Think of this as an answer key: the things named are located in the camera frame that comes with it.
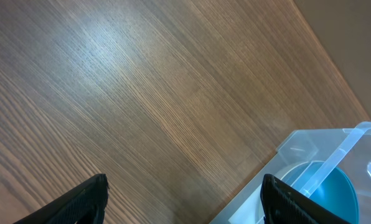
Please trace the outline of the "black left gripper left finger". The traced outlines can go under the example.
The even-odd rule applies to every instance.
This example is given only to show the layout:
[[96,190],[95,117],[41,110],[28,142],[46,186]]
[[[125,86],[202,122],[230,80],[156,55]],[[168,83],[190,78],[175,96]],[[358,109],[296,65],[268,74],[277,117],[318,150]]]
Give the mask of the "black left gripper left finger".
[[96,174],[15,224],[102,224],[108,189],[107,176]]

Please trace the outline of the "dark blue bowl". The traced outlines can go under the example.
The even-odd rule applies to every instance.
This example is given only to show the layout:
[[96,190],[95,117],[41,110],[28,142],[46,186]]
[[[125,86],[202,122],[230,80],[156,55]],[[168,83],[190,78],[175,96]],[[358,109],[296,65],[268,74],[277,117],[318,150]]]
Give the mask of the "dark blue bowl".
[[[300,164],[283,177],[283,182],[293,188],[300,187],[311,178],[322,164],[322,161]],[[359,222],[357,194],[350,179],[338,167],[332,170],[309,198],[349,223]]]

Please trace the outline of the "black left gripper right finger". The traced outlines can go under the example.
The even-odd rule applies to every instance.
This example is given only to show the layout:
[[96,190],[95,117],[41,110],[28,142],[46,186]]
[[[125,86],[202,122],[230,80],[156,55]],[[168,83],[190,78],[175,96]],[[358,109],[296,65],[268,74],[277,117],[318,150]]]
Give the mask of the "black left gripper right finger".
[[260,190],[265,224],[347,224],[271,174],[265,174]]

